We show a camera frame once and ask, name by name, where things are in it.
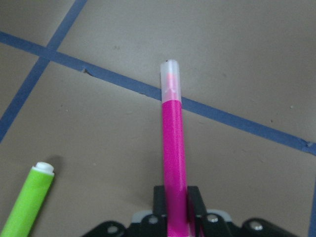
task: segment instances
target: magenta marker body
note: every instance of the magenta marker body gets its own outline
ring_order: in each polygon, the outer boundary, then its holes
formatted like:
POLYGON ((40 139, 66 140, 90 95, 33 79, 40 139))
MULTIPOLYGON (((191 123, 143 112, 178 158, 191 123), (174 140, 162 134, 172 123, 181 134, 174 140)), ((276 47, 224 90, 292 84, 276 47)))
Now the magenta marker body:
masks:
POLYGON ((186 162, 177 61, 164 62, 160 73, 167 236, 188 237, 186 162))

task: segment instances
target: gray surface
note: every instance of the gray surface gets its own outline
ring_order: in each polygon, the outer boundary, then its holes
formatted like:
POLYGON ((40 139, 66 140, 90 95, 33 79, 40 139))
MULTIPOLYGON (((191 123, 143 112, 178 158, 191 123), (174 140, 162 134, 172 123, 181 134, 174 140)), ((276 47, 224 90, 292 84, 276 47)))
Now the gray surface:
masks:
MULTIPOLYGON (((72 3, 7 1, 0 30, 46 45, 72 3)), ((184 96, 316 141, 315 20, 313 1, 88 1, 59 51, 157 87, 174 58, 184 96)), ((0 47, 3 113, 36 57, 0 47)), ((40 160, 56 179, 33 237, 150 209, 163 183, 160 103, 50 63, 0 144, 0 228, 40 160)), ((188 183, 207 208, 307 235, 315 156, 183 116, 188 183)))

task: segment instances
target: lime green marker body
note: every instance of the lime green marker body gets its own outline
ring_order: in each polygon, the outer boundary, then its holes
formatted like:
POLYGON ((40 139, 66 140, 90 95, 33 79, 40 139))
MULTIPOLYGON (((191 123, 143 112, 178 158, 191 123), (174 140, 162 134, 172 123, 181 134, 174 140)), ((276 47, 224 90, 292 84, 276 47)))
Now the lime green marker body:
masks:
POLYGON ((0 237, 27 237, 51 185, 54 167, 45 162, 33 166, 0 237))

